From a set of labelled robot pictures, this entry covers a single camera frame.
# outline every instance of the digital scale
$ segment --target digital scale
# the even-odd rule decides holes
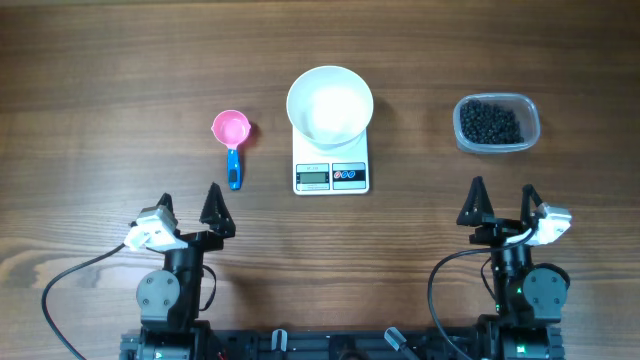
[[[293,129],[292,144],[296,194],[345,195],[369,191],[366,130],[341,146],[324,150]]]

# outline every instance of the blue handle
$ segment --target blue handle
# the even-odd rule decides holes
[[[240,190],[242,187],[242,170],[240,169],[238,150],[229,149],[227,153],[227,175],[231,190]]]

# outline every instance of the wooden surface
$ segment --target wooden surface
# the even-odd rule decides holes
[[[637,358],[639,15],[633,1],[539,0],[0,10],[0,357],[69,359],[44,322],[42,288],[122,242],[165,191],[182,230],[200,229],[211,181],[238,227],[206,256],[219,288],[201,317],[214,328],[430,326],[428,274],[469,247],[455,219],[483,175],[499,216],[518,216],[526,183],[574,215],[561,241],[534,251],[572,276],[568,358]],[[285,98],[322,64],[353,69],[375,95],[368,195],[291,190]],[[538,144],[460,152],[456,102],[501,91],[538,105]],[[230,108],[254,123],[234,193],[209,130]],[[445,324],[493,312],[482,261],[439,274]],[[138,281],[161,265],[124,250],[73,274],[50,294],[53,317],[87,357],[112,359],[139,326]]]

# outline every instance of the black cable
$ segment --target black cable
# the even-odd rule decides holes
[[[44,314],[44,318],[45,320],[47,320],[47,323],[49,324],[49,326],[51,326],[51,330],[53,330],[53,332],[56,334],[56,336],[58,337],[58,339],[60,339],[60,341],[64,344],[64,346],[67,347],[67,349],[69,349],[69,351],[71,351],[71,353],[78,359],[81,360],[86,360],[84,356],[80,355],[80,353],[78,352],[78,350],[76,350],[71,343],[69,343],[69,341],[64,337],[64,335],[62,335],[62,333],[60,332],[60,330],[58,329],[58,327],[56,326],[56,324],[53,322],[53,319],[51,319],[51,315],[49,315],[49,310],[47,309],[47,295],[49,294],[49,290],[51,290],[51,288],[53,287],[53,285],[55,283],[57,283],[60,279],[62,279],[63,277],[71,274],[74,271],[80,270],[84,267],[87,267],[91,264],[95,264],[100,260],[104,260],[106,258],[108,258],[109,256],[117,253],[118,251],[122,250],[122,248],[124,248],[125,245],[124,244],[120,244],[118,245],[115,249],[109,251],[106,254],[100,255],[95,259],[89,260],[87,262],[83,262],[80,265],[76,265],[68,270],[65,270],[63,272],[61,272],[60,274],[58,274],[56,277],[54,277],[48,284],[47,286],[44,288],[44,291],[42,292],[42,313]]]
[[[538,231],[538,221],[537,219],[534,219],[533,224],[531,226],[531,232],[527,236],[525,236],[524,239],[506,246],[499,247],[499,248],[472,249],[472,250],[464,250],[464,251],[457,252],[455,254],[451,254],[446,258],[440,260],[440,262],[438,262],[436,266],[433,268],[433,270],[431,271],[431,275],[429,275],[429,282],[427,284],[427,302],[429,304],[429,312],[431,312],[431,317],[433,317],[433,322],[436,324],[436,327],[438,328],[440,335],[442,335],[442,337],[449,343],[449,345],[451,345],[451,347],[453,347],[457,352],[459,352],[465,359],[474,360],[469,355],[467,355],[464,351],[462,351],[458,346],[456,346],[456,344],[454,344],[453,341],[451,341],[449,336],[447,336],[447,333],[444,331],[444,327],[440,323],[438,316],[436,315],[436,309],[433,306],[433,279],[435,278],[436,273],[444,264],[446,264],[450,260],[453,260],[462,256],[494,253],[498,251],[513,249],[515,247],[523,245],[527,241],[531,240],[531,238],[536,233],[536,231]]]
[[[207,300],[207,302],[204,304],[204,308],[200,309],[200,311],[207,311],[209,309],[209,306],[211,306],[213,299],[216,297],[216,288],[218,287],[218,279],[216,278],[216,273],[213,271],[212,268],[208,267],[207,265],[202,265],[202,268],[207,270],[209,274],[213,276],[213,290],[211,291],[211,295],[209,295],[209,300]]]
[[[486,276],[484,276],[484,267],[487,266],[489,261],[491,261],[491,256],[489,256],[487,261],[485,261],[484,264],[482,264],[482,267],[480,268],[480,276],[482,277],[482,282],[484,283],[484,287],[487,288],[487,291],[489,292],[489,295],[491,295],[491,298],[495,302],[495,301],[498,301],[498,300],[496,300],[496,295],[493,293],[493,290],[491,290],[491,287],[489,286],[489,283],[487,282]]]

